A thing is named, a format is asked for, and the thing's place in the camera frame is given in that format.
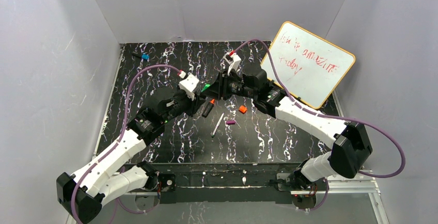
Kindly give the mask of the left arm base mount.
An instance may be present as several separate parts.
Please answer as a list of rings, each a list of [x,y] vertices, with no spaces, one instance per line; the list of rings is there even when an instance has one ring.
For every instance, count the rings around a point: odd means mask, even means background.
[[[159,206],[162,193],[175,190],[175,175],[170,173],[154,174],[146,185],[136,193],[135,203],[140,212],[149,213]]]

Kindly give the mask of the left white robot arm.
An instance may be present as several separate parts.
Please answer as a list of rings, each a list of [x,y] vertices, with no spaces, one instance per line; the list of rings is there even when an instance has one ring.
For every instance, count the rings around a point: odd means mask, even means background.
[[[77,223],[90,223],[104,205],[125,193],[155,189],[157,170],[148,163],[139,163],[118,175],[115,172],[161,136],[168,121],[182,114],[193,116],[205,101],[203,95],[181,89],[156,92],[101,154],[74,173],[58,176],[58,202]]]

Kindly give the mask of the orange highlighter cap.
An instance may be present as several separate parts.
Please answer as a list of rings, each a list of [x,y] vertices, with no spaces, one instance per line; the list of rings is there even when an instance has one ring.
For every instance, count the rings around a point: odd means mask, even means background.
[[[239,112],[242,113],[242,114],[245,114],[247,112],[247,108],[245,106],[241,105],[239,107]]]

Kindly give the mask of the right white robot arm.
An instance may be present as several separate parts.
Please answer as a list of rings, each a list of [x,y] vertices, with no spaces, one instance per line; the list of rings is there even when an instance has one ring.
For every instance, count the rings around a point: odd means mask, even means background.
[[[233,95],[250,98],[260,112],[297,126],[329,147],[330,152],[300,164],[294,177],[301,183],[336,174],[352,179],[372,153],[364,125],[338,117],[324,118],[322,113],[289,99],[286,91],[268,80],[266,71],[255,64],[246,65],[242,76],[235,70],[220,72],[201,93],[216,100],[227,100]]]

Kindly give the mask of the green highlighter cap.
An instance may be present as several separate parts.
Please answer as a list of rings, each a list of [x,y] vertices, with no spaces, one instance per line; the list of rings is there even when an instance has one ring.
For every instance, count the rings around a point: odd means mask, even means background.
[[[210,84],[205,84],[204,87],[202,88],[201,92],[204,92],[205,90],[207,90],[211,85]]]

